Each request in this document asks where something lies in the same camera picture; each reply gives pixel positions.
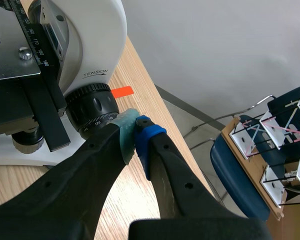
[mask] white wall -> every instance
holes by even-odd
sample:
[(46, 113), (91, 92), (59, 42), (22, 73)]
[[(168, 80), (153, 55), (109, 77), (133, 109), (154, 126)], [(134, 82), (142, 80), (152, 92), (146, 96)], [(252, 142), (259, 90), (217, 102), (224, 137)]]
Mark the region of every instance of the white wall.
[(300, 0), (122, 2), (154, 83), (205, 114), (300, 86)]

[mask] screw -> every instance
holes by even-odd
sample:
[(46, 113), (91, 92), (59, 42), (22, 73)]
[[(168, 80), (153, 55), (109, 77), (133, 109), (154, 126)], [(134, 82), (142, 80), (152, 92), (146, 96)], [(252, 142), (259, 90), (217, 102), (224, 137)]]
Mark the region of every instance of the screw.
[(32, 51), (29, 48), (22, 46), (19, 48), (19, 57), (22, 60), (30, 60), (32, 58)]

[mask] wooden tabletop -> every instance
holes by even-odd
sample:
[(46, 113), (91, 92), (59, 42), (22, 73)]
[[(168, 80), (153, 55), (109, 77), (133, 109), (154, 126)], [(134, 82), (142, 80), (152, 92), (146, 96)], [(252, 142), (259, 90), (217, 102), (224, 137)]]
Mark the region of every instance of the wooden tabletop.
[[(22, 0), (21, 2), (27, 11), (32, 1)], [(112, 89), (124, 86), (132, 87), (133, 95), (117, 99), (120, 112), (128, 108), (135, 108), (141, 115), (147, 115), (154, 123), (166, 128), (167, 134), (190, 168), (209, 189), (196, 161), (128, 37), (124, 52), (109, 85)], [(19, 194), (45, 172), (44, 167), (0, 166), (0, 204)], [(123, 169), (114, 183), (105, 201), (95, 239), (128, 239), (129, 225), (132, 221), (159, 217), (153, 187), (146, 180), (139, 158), (134, 155), (130, 164)]]

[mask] chair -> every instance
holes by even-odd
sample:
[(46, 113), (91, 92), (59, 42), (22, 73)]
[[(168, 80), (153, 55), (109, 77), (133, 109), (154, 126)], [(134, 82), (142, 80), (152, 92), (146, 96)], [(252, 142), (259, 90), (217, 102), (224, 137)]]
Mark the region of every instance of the chair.
[[(300, 87), (285, 93), (284, 95), (275, 98), (273, 95), (269, 95), (263, 100), (259, 101), (250, 108), (231, 113), (222, 117), (218, 117), (211, 121), (215, 121), (228, 116), (235, 116), (236, 114), (242, 114), (248, 110), (254, 108), (255, 106), (262, 103), (264, 100), (272, 97), (273, 100), (268, 102), (268, 109), (279, 126), (286, 126), (289, 124), (295, 125), (295, 128), (300, 130), (300, 110), (296, 108), (296, 103), (300, 100)], [(240, 122), (245, 123), (253, 118), (248, 115), (241, 115)], [(259, 124), (259, 120), (253, 120), (255, 123), (250, 121), (250, 124)], [(202, 123), (198, 126), (194, 126), (192, 130), (185, 135), (187, 137), (189, 134), (193, 133), (198, 127), (206, 124)], [(262, 158), (267, 162), (267, 164), (272, 168), (278, 179), (285, 177), (285, 166), (284, 163), (289, 158), (299, 159), (300, 158), (300, 144), (289, 144), (289, 139), (284, 140), (284, 147), (278, 150), (274, 145), (270, 146), (273, 142), (268, 141), (269, 137), (267, 134), (263, 135), (265, 129), (261, 124), (258, 125), (259, 130), (256, 132), (256, 128), (247, 127), (246, 131), (251, 138), (254, 137), (254, 143), (257, 151), (261, 154)], [(297, 139), (293, 134), (289, 134), (292, 140)], [(206, 143), (201, 142), (190, 150)], [(210, 150), (210, 159), (214, 167), (214, 170), (222, 182), (223, 186), (232, 197), (237, 206), (248, 218), (258, 218), (260, 220), (266, 221), (270, 214), (270, 209), (264, 202), (263, 198), (258, 193), (257, 189), (245, 173), (244, 169), (241, 167), (237, 158), (232, 153), (231, 149), (228, 147), (226, 141), (221, 135), (219, 135)]]
[(221, 135), (211, 148), (210, 159), (220, 181), (240, 210), (248, 218), (266, 221), (270, 209)]

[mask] microscope knob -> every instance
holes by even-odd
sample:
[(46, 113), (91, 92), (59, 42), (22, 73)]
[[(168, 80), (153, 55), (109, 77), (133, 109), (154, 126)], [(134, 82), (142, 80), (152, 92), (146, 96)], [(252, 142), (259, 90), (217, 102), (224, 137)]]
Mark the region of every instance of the microscope knob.
[(32, 154), (39, 150), (45, 142), (39, 127), (12, 134), (14, 147), (23, 154)]
[(22, 46), (19, 48), (19, 57), (22, 60), (30, 60), (32, 58), (32, 51), (30, 48), (26, 46)]
[(66, 114), (85, 140), (119, 114), (117, 102), (105, 83), (93, 83), (76, 89), (65, 100)]

